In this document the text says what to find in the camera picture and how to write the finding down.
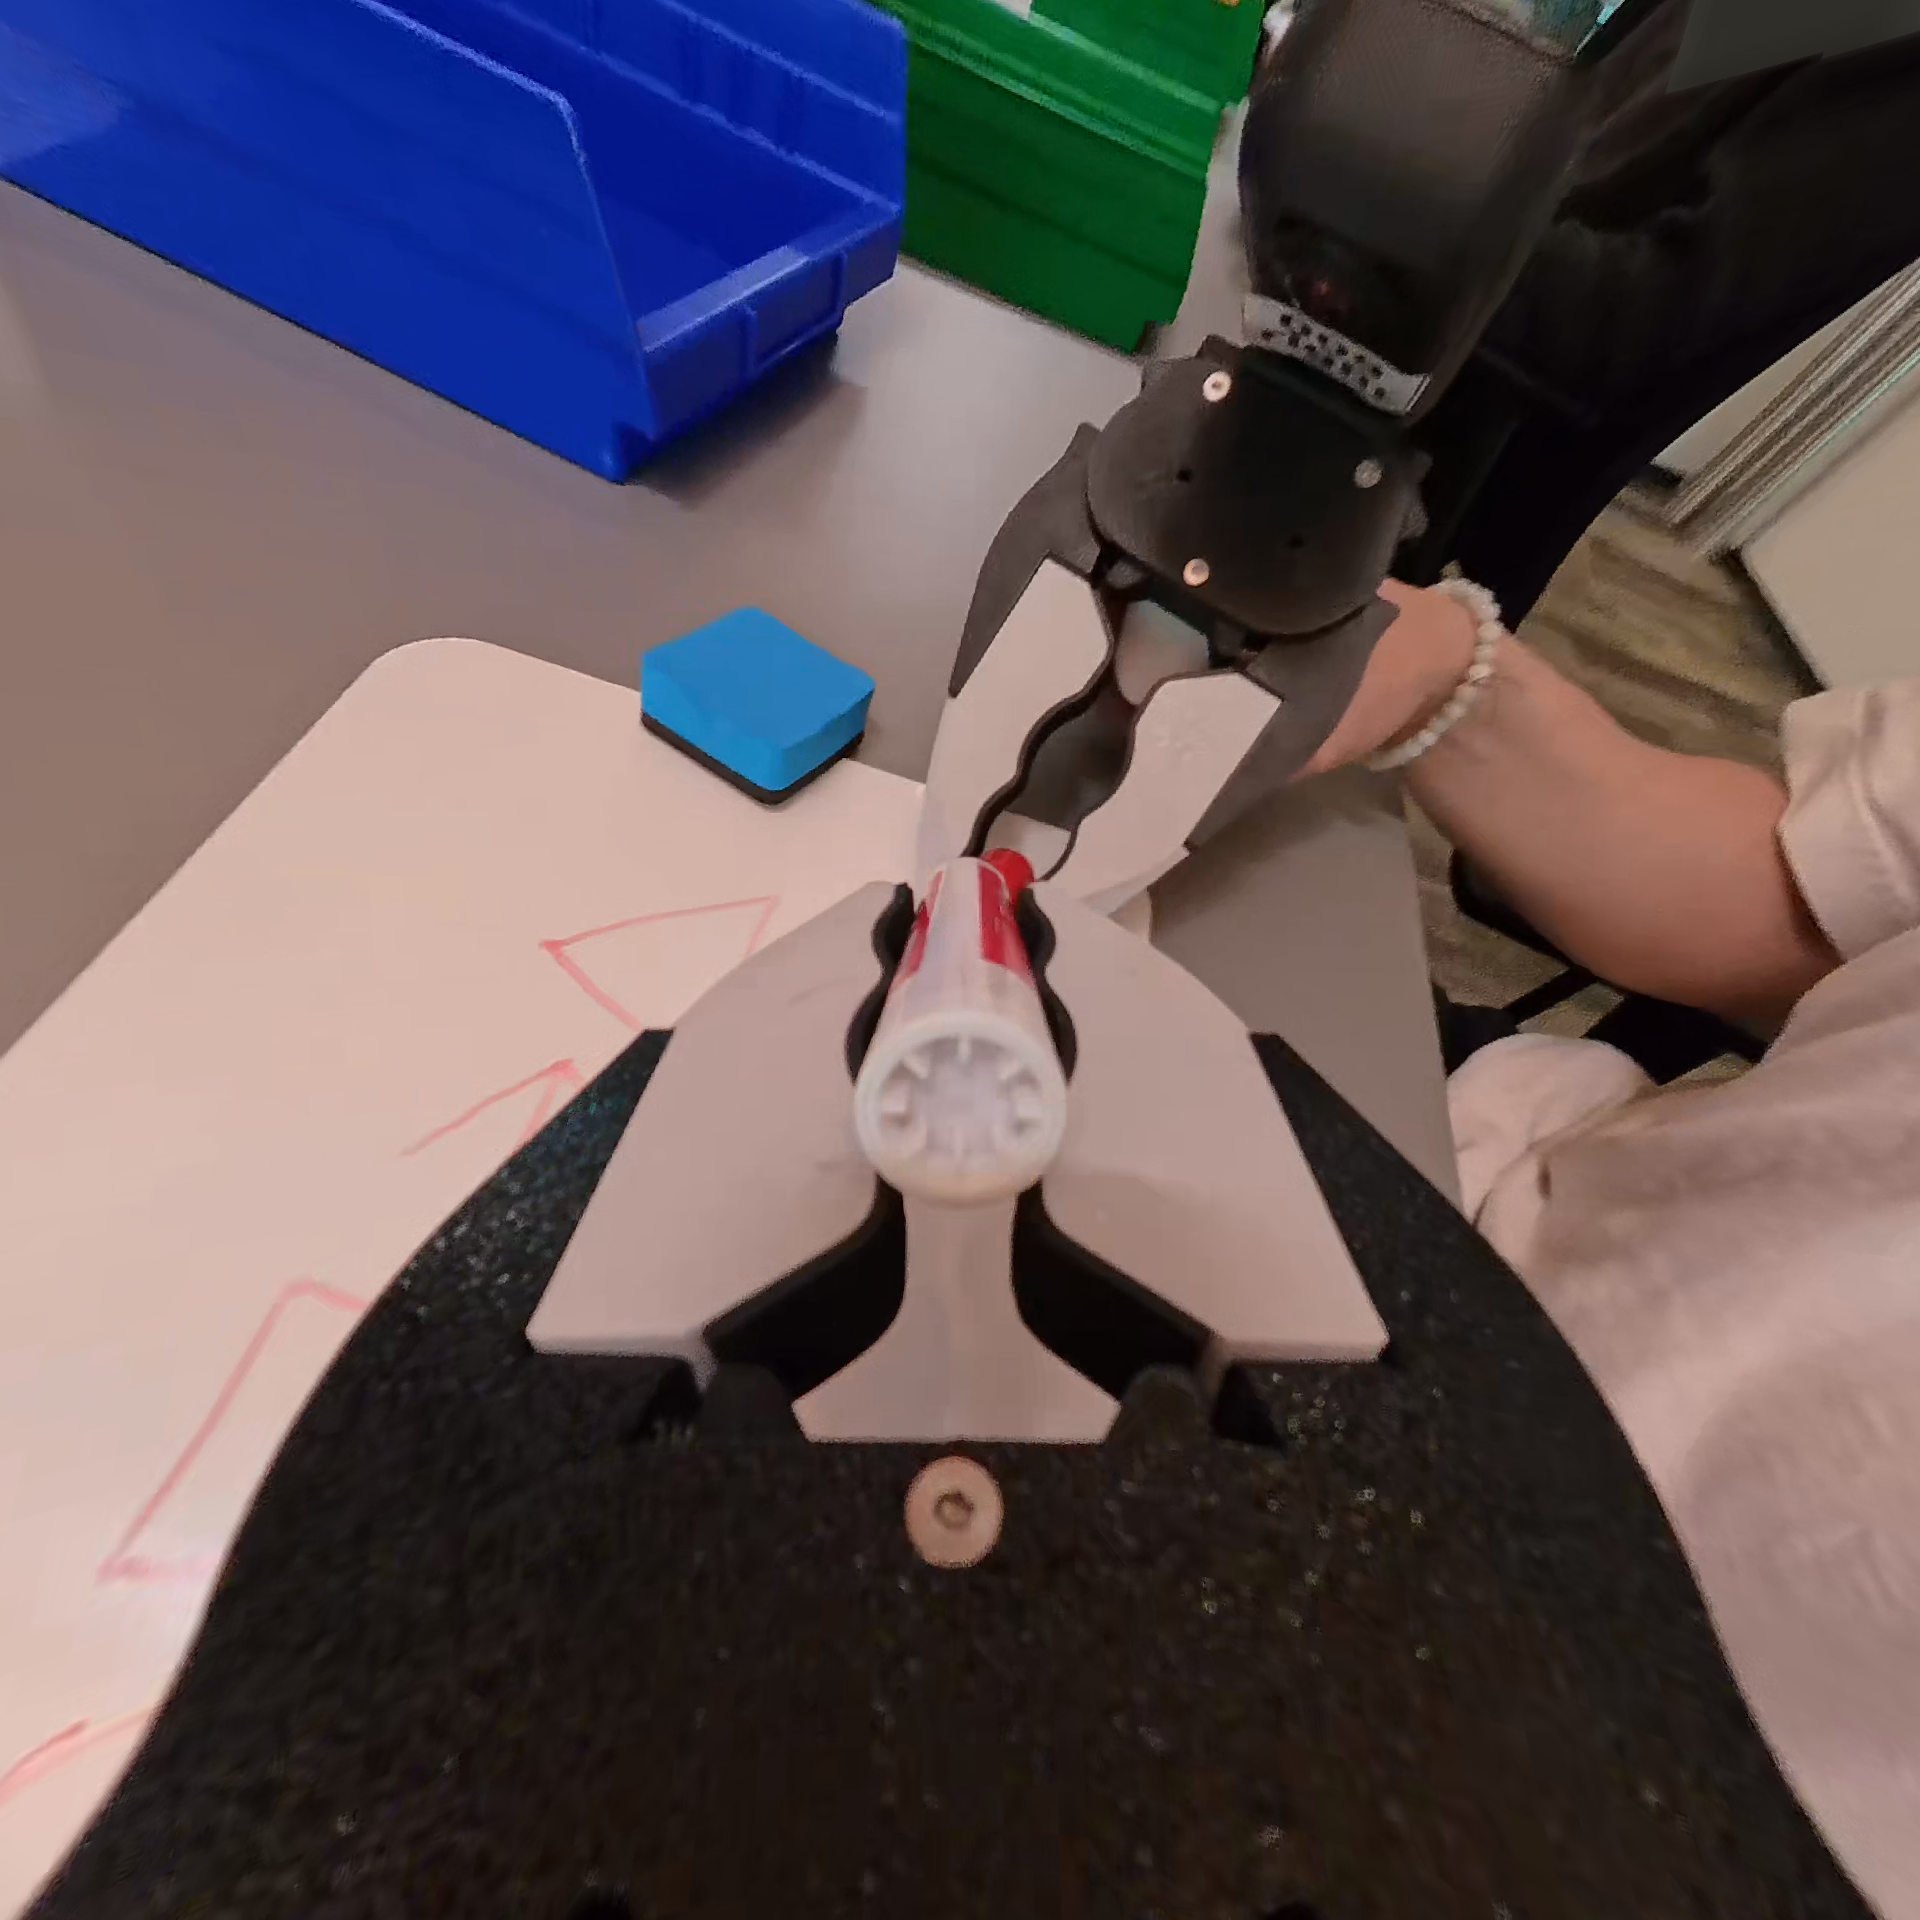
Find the person's right forearm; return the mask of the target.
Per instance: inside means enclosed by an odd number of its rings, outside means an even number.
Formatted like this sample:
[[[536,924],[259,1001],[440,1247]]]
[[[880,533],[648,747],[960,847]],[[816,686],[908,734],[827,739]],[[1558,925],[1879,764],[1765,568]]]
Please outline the person's right forearm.
[[[1519,639],[1409,791],[1524,925],[1615,992],[1774,1033],[1838,970],[1779,843],[1779,776],[1640,739]]]

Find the white whiteboard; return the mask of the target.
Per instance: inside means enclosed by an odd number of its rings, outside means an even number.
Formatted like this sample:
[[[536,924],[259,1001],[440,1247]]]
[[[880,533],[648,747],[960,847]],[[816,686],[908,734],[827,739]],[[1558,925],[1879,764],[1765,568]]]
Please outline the white whiteboard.
[[[641,698],[378,658],[0,1078],[0,1879],[78,1845],[300,1401],[411,1254],[641,1032],[871,877],[920,786],[765,808]]]

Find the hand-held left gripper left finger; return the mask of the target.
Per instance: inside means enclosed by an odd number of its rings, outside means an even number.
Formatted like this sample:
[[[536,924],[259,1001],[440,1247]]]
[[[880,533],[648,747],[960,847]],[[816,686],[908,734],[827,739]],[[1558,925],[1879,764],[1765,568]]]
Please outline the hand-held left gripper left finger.
[[[851,1370],[906,1291],[906,1215],[852,1138],[852,1049],[912,888],[865,882],[700,995],[528,1322],[558,1356],[765,1370],[787,1401]]]

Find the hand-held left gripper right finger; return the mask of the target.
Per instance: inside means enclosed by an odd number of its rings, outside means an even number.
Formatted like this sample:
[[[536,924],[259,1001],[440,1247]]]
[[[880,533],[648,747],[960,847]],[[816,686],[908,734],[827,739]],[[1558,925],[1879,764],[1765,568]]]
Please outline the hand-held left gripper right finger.
[[[1196,975],[1053,882],[1023,897],[1041,1001],[1076,1038],[1067,1137],[1013,1209],[1025,1333],[1122,1401],[1246,1365],[1370,1365],[1390,1333],[1265,1055]]]

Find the person's right hand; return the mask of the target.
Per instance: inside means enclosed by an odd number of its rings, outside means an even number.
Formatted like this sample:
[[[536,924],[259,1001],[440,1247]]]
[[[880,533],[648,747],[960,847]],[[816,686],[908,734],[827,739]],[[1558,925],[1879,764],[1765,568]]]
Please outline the person's right hand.
[[[1300,782],[1347,764],[1406,764],[1475,703],[1487,680],[1491,647],[1482,636],[1499,632],[1502,617],[1482,587],[1467,578],[1434,587],[1385,578],[1380,600],[1390,600],[1393,621]]]

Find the blue foam eraser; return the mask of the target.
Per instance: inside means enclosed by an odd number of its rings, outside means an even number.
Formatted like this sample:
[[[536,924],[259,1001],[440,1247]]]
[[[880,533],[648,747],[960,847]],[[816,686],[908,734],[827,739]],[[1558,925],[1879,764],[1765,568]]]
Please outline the blue foam eraser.
[[[879,680],[736,607],[643,647],[635,692],[653,736],[758,806],[784,806],[861,747]]]

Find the red dry-erase marker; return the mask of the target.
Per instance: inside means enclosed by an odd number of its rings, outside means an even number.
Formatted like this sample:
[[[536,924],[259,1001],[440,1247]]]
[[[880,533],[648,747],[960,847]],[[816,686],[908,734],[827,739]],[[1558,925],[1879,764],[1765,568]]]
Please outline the red dry-erase marker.
[[[1018,1198],[1063,1149],[1067,1067],[1018,908],[954,858],[912,909],[852,1070],[856,1143],[906,1198]]]

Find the green plastic bin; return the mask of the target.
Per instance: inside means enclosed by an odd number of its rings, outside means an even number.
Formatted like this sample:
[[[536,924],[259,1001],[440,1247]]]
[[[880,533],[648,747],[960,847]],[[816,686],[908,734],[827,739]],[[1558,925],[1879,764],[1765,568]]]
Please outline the green plastic bin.
[[[1136,354],[1188,296],[1257,0],[885,0],[906,36],[903,256]]]

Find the metal frame rail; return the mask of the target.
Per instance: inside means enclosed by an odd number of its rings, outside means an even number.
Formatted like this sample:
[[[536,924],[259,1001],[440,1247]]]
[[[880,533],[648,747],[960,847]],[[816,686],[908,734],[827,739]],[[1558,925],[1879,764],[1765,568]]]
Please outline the metal frame rail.
[[[1920,271],[1902,265],[1659,454],[1675,478],[1663,526],[1694,555],[1737,550],[1909,408],[1915,380]]]

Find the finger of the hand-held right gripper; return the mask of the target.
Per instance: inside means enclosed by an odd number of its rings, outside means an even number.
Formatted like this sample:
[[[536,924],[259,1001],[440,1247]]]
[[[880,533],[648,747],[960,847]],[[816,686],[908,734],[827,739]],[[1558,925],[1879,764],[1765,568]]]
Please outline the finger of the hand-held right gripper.
[[[1041,739],[1097,698],[1109,659],[1115,628],[1097,592],[1063,564],[1039,564],[941,710],[916,817],[916,888],[954,858],[988,850]]]
[[[1047,885],[1115,915],[1172,872],[1235,768],[1285,713],[1242,671],[1164,680],[1132,719],[1115,791],[1076,827]]]

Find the blue plastic bin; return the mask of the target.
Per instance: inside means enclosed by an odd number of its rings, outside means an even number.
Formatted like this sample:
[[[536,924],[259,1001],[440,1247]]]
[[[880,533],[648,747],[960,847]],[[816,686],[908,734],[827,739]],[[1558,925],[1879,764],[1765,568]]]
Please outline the blue plastic bin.
[[[875,4],[9,0],[0,169],[624,482],[896,265]]]

